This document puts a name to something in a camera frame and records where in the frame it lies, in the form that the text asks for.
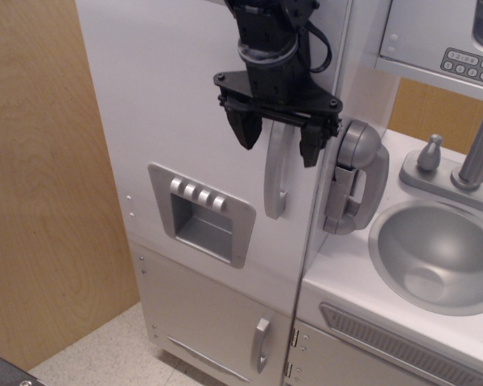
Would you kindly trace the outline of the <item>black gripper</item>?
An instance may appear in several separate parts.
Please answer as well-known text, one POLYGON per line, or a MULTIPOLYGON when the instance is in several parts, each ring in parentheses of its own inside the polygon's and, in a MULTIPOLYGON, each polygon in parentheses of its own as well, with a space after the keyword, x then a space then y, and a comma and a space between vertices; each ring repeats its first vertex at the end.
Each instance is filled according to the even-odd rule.
POLYGON ((305 168, 314 167, 332 133, 339 131, 343 104, 317 85, 297 59, 275 68, 248 66, 213 78, 218 100, 239 143, 251 150, 262 119, 301 127, 299 151, 305 168))

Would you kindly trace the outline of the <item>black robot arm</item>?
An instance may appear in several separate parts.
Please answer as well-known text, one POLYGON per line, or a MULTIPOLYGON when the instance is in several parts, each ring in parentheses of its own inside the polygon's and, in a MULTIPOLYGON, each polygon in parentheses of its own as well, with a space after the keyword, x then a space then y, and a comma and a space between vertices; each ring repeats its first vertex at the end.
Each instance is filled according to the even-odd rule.
POLYGON ((341 100, 322 89, 312 74, 332 62, 312 66, 310 35, 325 46, 327 36, 310 20, 317 1, 228 1, 237 21, 238 54, 245 70, 219 72, 219 104, 239 143, 250 150, 262 131, 263 119, 298 127, 299 151, 306 167, 317 164, 327 141, 338 135, 341 100))

